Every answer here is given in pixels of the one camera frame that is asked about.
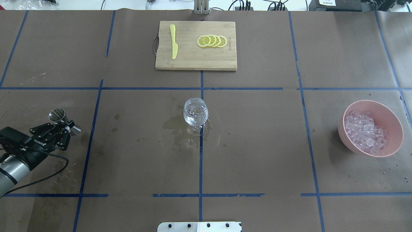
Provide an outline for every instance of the white bracket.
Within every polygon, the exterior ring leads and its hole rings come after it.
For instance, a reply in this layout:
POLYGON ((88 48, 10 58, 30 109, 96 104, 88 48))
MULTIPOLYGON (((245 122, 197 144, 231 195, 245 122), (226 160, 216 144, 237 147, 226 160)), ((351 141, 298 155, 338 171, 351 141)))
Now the white bracket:
POLYGON ((241 222, 161 223, 157 232, 242 232, 241 222))
POLYGON ((194 14, 209 14, 209 0, 194 0, 194 14))

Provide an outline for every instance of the cutting board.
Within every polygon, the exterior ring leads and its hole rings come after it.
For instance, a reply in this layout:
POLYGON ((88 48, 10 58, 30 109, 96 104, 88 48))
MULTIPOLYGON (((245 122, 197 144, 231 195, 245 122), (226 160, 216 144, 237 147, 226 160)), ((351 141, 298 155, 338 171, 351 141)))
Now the cutting board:
POLYGON ((168 70, 237 70, 235 22, 160 21, 155 67, 168 70), (172 59, 170 24, 176 26, 176 43, 179 45, 176 59, 172 59), (226 37, 226 46, 199 47, 199 36, 208 34, 226 37))

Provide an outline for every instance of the yellow knife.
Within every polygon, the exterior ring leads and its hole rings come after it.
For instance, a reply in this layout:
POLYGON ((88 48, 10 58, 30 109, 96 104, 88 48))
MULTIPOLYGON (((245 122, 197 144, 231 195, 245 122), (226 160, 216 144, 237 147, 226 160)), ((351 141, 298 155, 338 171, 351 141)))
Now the yellow knife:
POLYGON ((172 35, 172 59, 176 59, 178 54, 179 46, 176 43, 176 26, 174 24, 170 24, 170 34, 172 35))

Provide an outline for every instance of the glass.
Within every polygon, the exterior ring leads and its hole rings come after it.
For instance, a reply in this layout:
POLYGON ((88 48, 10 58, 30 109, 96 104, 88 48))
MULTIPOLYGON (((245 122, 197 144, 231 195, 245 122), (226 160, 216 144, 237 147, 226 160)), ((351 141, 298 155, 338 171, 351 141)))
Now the glass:
POLYGON ((195 137, 203 135, 206 129, 206 121, 209 116, 206 103, 198 97, 186 101, 183 109, 183 117, 189 124, 187 131, 195 137))

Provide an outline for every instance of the pink bowl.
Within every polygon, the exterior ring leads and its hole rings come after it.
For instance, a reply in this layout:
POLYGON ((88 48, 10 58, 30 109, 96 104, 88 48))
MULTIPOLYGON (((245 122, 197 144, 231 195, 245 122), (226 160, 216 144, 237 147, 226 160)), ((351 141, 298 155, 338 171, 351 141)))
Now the pink bowl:
POLYGON ((393 155, 400 149, 403 143, 403 129, 398 117, 396 117, 388 107, 371 100, 357 101, 346 108, 343 116, 340 118, 338 131, 340 139, 351 151, 373 157, 387 157, 393 155), (370 112, 370 116, 375 120, 375 124, 386 130, 386 146, 381 148, 377 155, 371 155, 360 150, 354 143, 352 143, 346 134, 344 122, 346 116, 352 111, 357 111, 359 113, 370 112))

